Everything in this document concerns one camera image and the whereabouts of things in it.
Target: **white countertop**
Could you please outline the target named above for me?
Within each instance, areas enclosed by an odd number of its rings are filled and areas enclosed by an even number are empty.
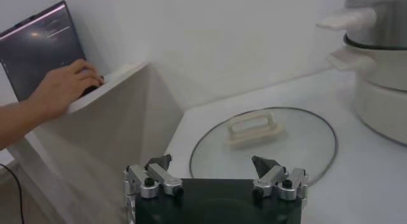
[[[310,188],[303,223],[407,223],[407,146],[363,125],[352,109],[353,73],[324,71],[185,112],[166,151],[169,172],[190,178],[189,159],[213,126],[245,111],[272,106],[303,108],[324,117],[339,140],[337,158]]]

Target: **human arm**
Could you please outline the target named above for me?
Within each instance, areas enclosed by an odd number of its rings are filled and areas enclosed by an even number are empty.
[[[63,115],[86,88],[101,84],[96,69],[84,60],[50,71],[27,100],[0,107],[0,150]]]

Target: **white shelf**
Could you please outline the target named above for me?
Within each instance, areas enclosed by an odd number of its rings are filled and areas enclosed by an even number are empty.
[[[84,97],[78,99],[77,101],[73,102],[68,107],[67,114],[74,113],[80,109],[91,104],[93,101],[96,101],[98,98],[102,97],[104,94],[108,93],[112,90],[115,86],[119,85],[120,83],[124,82],[125,80],[129,79],[133,74],[137,73],[141,69],[147,66],[147,62],[138,62],[133,64],[125,64],[119,70],[108,74],[104,77],[105,83],[100,86],[98,89],[90,92],[89,94],[85,95]]]

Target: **floor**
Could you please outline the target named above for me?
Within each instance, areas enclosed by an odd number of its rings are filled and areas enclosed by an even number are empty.
[[[11,176],[1,176],[0,179],[0,223],[20,224],[20,204],[18,188]],[[23,188],[23,212],[26,223],[50,224],[40,206]]]

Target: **metal rim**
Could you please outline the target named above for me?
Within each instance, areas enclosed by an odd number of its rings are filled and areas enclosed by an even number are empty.
[[[318,114],[316,114],[316,113],[314,113],[314,112],[311,112],[311,111],[309,111],[309,110],[306,110],[306,109],[300,109],[300,108],[295,108],[295,107],[269,107],[269,108],[263,108],[263,109],[255,109],[255,110],[250,110],[250,111],[246,111],[246,112],[244,112],[244,113],[235,115],[235,116],[233,116],[233,117],[231,117],[231,118],[234,118],[234,117],[236,117],[236,116],[240,116],[240,115],[243,115],[243,114],[246,114],[246,113],[258,111],[258,110],[264,110],[264,109],[291,109],[291,110],[302,111],[302,112],[305,112],[305,113],[310,113],[311,115],[314,115],[314,116],[316,116],[317,118],[319,118],[320,120],[322,120],[322,121],[329,127],[329,129],[331,130],[331,132],[332,132],[332,134],[333,134],[334,141],[335,141],[334,153],[333,153],[333,155],[332,155],[332,157],[331,157],[331,160],[329,161],[328,165],[325,167],[325,169],[324,169],[321,173],[319,173],[318,176],[315,177],[315,179],[313,179],[313,180],[311,180],[311,181],[308,182],[308,185],[309,185],[309,186],[312,186],[312,185],[316,184],[316,182],[318,182],[318,181],[327,173],[327,171],[332,167],[332,164],[333,164],[333,162],[335,161],[336,156],[337,156],[337,154],[338,154],[338,137],[336,136],[335,129],[331,126],[331,124],[329,124],[329,122],[328,122],[327,120],[325,120],[325,118],[319,116]],[[189,164],[190,175],[191,175],[192,178],[194,178],[193,173],[192,173],[192,157],[193,157],[193,154],[194,154],[195,150],[198,148],[198,145],[199,145],[199,144],[201,143],[201,141],[202,141],[209,133],[211,133],[216,127],[218,127],[218,126],[220,126],[221,124],[227,122],[229,119],[227,119],[227,120],[225,120],[225,121],[223,121],[223,122],[218,123],[217,125],[215,125],[214,127],[212,127],[210,130],[208,130],[208,132],[206,132],[206,134],[204,134],[204,135],[199,139],[199,141],[197,142],[197,144],[196,144],[195,147],[193,148],[192,153],[191,153],[191,156],[190,156],[190,164]]]

